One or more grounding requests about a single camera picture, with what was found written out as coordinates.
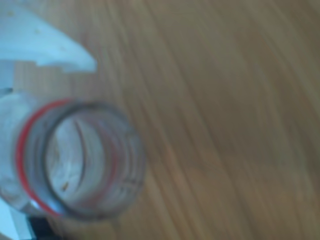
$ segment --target glass bottle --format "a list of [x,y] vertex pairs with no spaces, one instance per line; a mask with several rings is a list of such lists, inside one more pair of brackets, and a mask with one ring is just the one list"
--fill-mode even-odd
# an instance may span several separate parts
[[142,188],[141,140],[107,103],[8,94],[0,133],[0,197],[26,214],[115,217]]

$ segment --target wooden surface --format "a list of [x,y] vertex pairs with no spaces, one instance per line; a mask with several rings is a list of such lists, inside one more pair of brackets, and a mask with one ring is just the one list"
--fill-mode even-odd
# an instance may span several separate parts
[[145,143],[143,193],[79,240],[320,239],[317,0],[32,0],[96,74],[19,64],[16,88],[106,100]]

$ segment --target red stripe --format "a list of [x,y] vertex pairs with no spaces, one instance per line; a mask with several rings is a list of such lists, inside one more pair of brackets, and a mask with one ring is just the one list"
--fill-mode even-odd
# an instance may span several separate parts
[[29,118],[26,124],[24,125],[18,137],[18,141],[16,145],[15,163],[17,167],[18,177],[20,179],[23,189],[26,191],[29,197],[33,201],[35,201],[43,210],[45,210],[47,213],[54,216],[59,216],[60,214],[54,211],[53,209],[51,209],[48,205],[46,205],[29,186],[28,178],[24,169],[24,161],[25,161],[24,153],[25,153],[25,146],[26,146],[28,135],[35,121],[38,120],[43,114],[45,114],[49,110],[59,107],[61,105],[64,105],[69,101],[70,101],[69,99],[54,101],[49,103],[48,105],[43,106],[37,112],[35,112],[35,114],[32,115],[31,118]]

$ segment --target glass jar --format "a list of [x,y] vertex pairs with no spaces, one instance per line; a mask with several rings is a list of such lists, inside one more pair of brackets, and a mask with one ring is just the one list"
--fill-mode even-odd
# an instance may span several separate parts
[[0,196],[30,215],[115,217],[140,192],[145,155],[114,107],[25,93],[0,98]]

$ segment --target white plastic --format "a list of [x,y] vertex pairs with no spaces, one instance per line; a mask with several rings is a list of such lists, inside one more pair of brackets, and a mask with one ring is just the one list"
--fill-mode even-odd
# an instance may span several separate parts
[[12,0],[0,0],[0,60],[59,66],[66,73],[97,68],[80,44]]

